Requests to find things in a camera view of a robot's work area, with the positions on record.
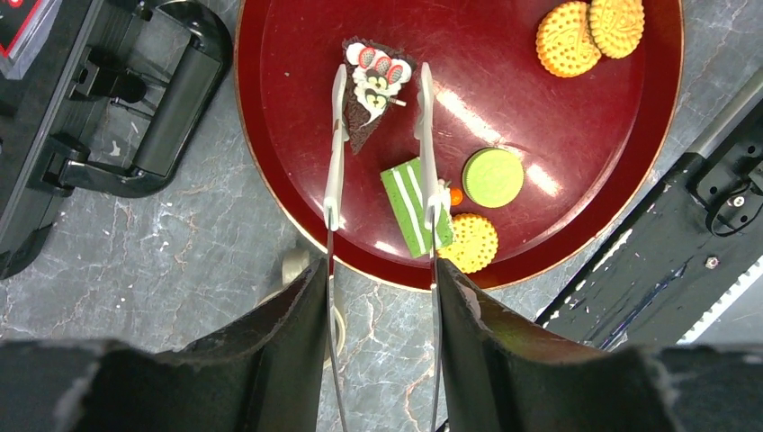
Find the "cake slice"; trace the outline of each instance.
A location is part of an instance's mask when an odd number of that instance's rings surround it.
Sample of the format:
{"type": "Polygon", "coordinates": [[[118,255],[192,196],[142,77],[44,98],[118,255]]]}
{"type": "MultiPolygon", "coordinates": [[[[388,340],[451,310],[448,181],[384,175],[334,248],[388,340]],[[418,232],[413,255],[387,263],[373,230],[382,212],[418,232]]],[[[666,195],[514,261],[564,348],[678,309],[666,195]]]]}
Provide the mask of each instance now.
{"type": "MultiPolygon", "coordinates": [[[[414,258],[429,253],[432,234],[424,228],[424,205],[421,195],[421,161],[417,157],[381,173],[381,181],[390,198],[395,219],[400,226],[408,250],[414,258]]],[[[453,243],[453,221],[450,208],[443,204],[435,227],[436,248],[453,243]]]]}
{"type": "Polygon", "coordinates": [[[416,70],[401,49],[354,37],[342,44],[347,65],[346,118],[353,154],[379,126],[382,115],[416,70]]]}

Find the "marble surface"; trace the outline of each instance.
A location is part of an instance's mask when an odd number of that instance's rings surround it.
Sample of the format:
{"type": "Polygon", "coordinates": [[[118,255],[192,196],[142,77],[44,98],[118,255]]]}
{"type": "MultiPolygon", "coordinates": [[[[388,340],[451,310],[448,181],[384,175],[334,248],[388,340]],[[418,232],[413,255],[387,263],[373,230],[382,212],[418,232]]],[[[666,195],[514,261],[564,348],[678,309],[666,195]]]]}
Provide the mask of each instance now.
{"type": "MultiPolygon", "coordinates": [[[[204,3],[235,31],[238,0],[204,3]]],[[[763,65],[763,3],[687,0],[684,9],[678,111],[639,196],[763,65]]],[[[171,66],[184,40],[168,29],[152,34],[172,53],[158,66],[171,66]]],[[[96,147],[107,157],[129,155],[144,130],[116,113],[96,147]]],[[[490,294],[532,318],[603,240],[546,274],[490,294]]],[[[177,349],[275,289],[284,252],[297,246],[309,247],[252,164],[229,76],[165,191],[141,200],[76,191],[65,203],[40,257],[0,282],[0,338],[108,337],[150,351],[177,349]]],[[[431,296],[344,268],[337,282],[348,325],[340,372],[351,430],[427,429],[434,375],[431,296]]],[[[339,430],[329,378],[324,376],[320,431],[339,430]]]]}

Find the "tray rim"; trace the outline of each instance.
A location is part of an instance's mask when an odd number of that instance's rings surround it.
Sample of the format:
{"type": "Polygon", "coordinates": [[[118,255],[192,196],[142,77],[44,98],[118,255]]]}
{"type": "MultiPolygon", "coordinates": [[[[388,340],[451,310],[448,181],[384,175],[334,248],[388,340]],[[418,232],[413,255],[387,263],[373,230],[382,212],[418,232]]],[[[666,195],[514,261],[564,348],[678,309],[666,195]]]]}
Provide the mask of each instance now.
{"type": "MultiPolygon", "coordinates": [[[[684,57],[685,57],[685,54],[686,54],[686,25],[685,25],[685,22],[684,22],[684,5],[683,5],[683,1],[682,0],[675,0],[675,1],[678,4],[678,19],[679,19],[679,21],[681,23],[680,29],[679,29],[679,34],[680,34],[680,44],[679,44],[680,45],[680,53],[679,53],[679,62],[678,62],[678,82],[677,82],[677,86],[676,86],[676,94],[673,96],[673,104],[672,104],[672,108],[671,108],[671,111],[670,111],[670,117],[668,118],[668,122],[667,122],[667,125],[665,127],[665,131],[662,134],[662,138],[660,140],[660,144],[657,147],[657,151],[655,152],[654,157],[652,158],[652,160],[651,160],[651,162],[649,164],[649,167],[646,169],[646,172],[643,174],[641,180],[638,182],[638,186],[633,190],[633,192],[630,194],[630,196],[628,196],[628,198],[624,201],[623,205],[613,214],[612,218],[599,231],[597,231],[595,235],[591,236],[587,241],[583,242],[578,248],[576,248],[574,251],[570,252],[567,256],[565,256],[563,258],[560,258],[555,263],[552,263],[552,264],[546,266],[543,270],[539,270],[539,271],[537,271],[537,272],[535,272],[533,274],[530,274],[530,275],[528,275],[526,277],[523,277],[521,279],[515,280],[513,282],[503,283],[501,285],[490,286],[490,287],[487,287],[487,288],[482,288],[481,287],[482,291],[490,292],[490,291],[495,291],[495,290],[501,290],[501,289],[509,288],[511,286],[520,284],[522,282],[526,282],[526,281],[528,281],[530,279],[533,279],[533,278],[535,278],[535,277],[537,277],[539,275],[542,275],[542,274],[552,270],[553,268],[558,267],[562,263],[564,263],[566,261],[569,261],[571,258],[573,258],[577,254],[579,254],[583,249],[587,248],[591,243],[593,243],[593,241],[595,239],[598,239],[603,233],[605,233],[610,228],[612,228],[612,226],[615,223],[615,221],[623,214],[625,209],[632,203],[633,198],[635,198],[635,195],[638,192],[640,192],[641,189],[643,188],[644,184],[646,183],[647,179],[649,178],[649,176],[651,174],[652,169],[654,168],[655,163],[657,162],[657,159],[662,154],[662,150],[663,150],[663,148],[665,146],[665,141],[667,140],[668,134],[670,133],[670,130],[672,129],[673,121],[675,120],[675,117],[676,117],[676,107],[678,106],[678,98],[681,95],[681,86],[682,86],[683,80],[684,80],[684,57]]],[[[241,1],[241,5],[238,8],[238,17],[237,17],[237,20],[236,20],[236,37],[235,37],[235,40],[234,40],[234,48],[233,48],[233,86],[234,86],[234,93],[236,94],[236,105],[237,105],[237,108],[238,108],[238,118],[241,121],[241,127],[242,127],[242,129],[244,131],[245,143],[247,145],[247,149],[249,151],[249,155],[252,157],[252,161],[254,162],[254,165],[257,168],[257,173],[259,173],[260,177],[262,178],[263,183],[265,184],[265,187],[267,188],[268,192],[270,193],[270,195],[275,200],[276,205],[278,205],[278,207],[281,209],[283,214],[286,215],[286,218],[294,225],[294,227],[297,229],[297,231],[299,231],[300,234],[302,236],[304,236],[315,248],[317,248],[320,252],[325,254],[327,252],[327,248],[320,242],[320,240],[315,238],[305,227],[303,227],[302,224],[289,212],[289,210],[281,202],[281,199],[278,197],[278,195],[276,194],[275,190],[273,189],[273,187],[271,186],[270,182],[268,181],[267,177],[265,176],[265,172],[263,171],[262,167],[260,166],[260,162],[257,159],[257,156],[255,154],[255,150],[254,150],[254,147],[252,145],[252,140],[249,138],[249,131],[247,129],[247,123],[246,123],[245,118],[244,118],[244,110],[242,109],[242,104],[241,104],[241,93],[239,91],[240,83],[239,83],[239,78],[238,78],[238,47],[239,47],[239,37],[240,37],[240,34],[241,34],[241,30],[240,30],[241,29],[241,23],[243,21],[244,8],[246,7],[246,5],[247,5],[247,0],[242,0],[241,1]]],[[[616,169],[618,164],[619,164],[619,161],[617,161],[616,163],[613,164],[613,167],[612,167],[612,171],[613,172],[615,171],[615,169],[616,169]]],[[[553,238],[557,234],[558,233],[552,234],[548,239],[553,238]]],[[[415,287],[415,286],[407,286],[407,285],[402,284],[402,283],[395,283],[393,281],[385,280],[384,278],[381,278],[381,277],[379,277],[379,276],[377,276],[375,274],[370,274],[368,272],[365,272],[365,271],[363,271],[363,270],[361,270],[361,269],[359,269],[359,268],[357,268],[357,267],[355,267],[353,265],[350,265],[349,263],[347,263],[339,255],[335,255],[334,259],[336,261],[338,261],[339,263],[341,263],[343,266],[345,266],[345,267],[349,268],[350,270],[352,270],[352,271],[362,275],[363,277],[371,279],[372,281],[374,281],[376,283],[386,284],[388,286],[392,286],[392,287],[395,287],[395,288],[400,288],[400,289],[403,289],[405,291],[410,291],[410,292],[414,292],[414,293],[425,293],[425,294],[431,294],[432,293],[431,290],[428,290],[426,288],[420,288],[420,287],[415,287]]]]}

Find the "red tray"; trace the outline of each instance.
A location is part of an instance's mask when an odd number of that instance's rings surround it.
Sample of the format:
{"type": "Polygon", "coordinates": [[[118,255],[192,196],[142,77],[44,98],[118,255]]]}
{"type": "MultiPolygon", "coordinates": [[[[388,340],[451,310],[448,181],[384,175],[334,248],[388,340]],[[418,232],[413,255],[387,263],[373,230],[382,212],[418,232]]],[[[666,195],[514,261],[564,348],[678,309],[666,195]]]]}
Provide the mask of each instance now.
{"type": "MultiPolygon", "coordinates": [[[[404,49],[435,79],[435,158],[461,186],[464,163],[492,146],[518,149],[525,185],[500,209],[468,200],[496,226],[498,256],[471,274],[482,288],[525,280],[596,237],[631,200],[660,152],[683,55],[679,0],[643,0],[639,48],[575,78],[546,72],[538,24],[558,0],[248,0],[236,38],[241,119],[265,183],[301,231],[322,245],[331,148],[331,85],[342,41],[404,49]]],[[[426,289],[426,259],[409,256],[379,174],[414,156],[417,74],[361,153],[346,153],[338,259],[389,284],[426,289]]]]}

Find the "green cake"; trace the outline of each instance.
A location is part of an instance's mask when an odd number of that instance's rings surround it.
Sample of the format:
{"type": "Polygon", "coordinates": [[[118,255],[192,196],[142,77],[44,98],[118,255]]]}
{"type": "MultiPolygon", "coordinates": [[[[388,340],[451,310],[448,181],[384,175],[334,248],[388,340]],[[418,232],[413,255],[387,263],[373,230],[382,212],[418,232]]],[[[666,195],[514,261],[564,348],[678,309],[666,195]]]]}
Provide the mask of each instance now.
{"type": "MultiPolygon", "coordinates": [[[[388,169],[381,173],[381,181],[384,183],[384,189],[387,190],[392,210],[395,212],[400,232],[406,240],[411,256],[418,258],[428,254],[432,247],[432,235],[428,229],[424,228],[424,206],[420,186],[421,161],[417,157],[388,169]]],[[[435,232],[437,248],[453,243],[450,208],[445,205],[440,211],[440,221],[437,222],[435,232]]]]}

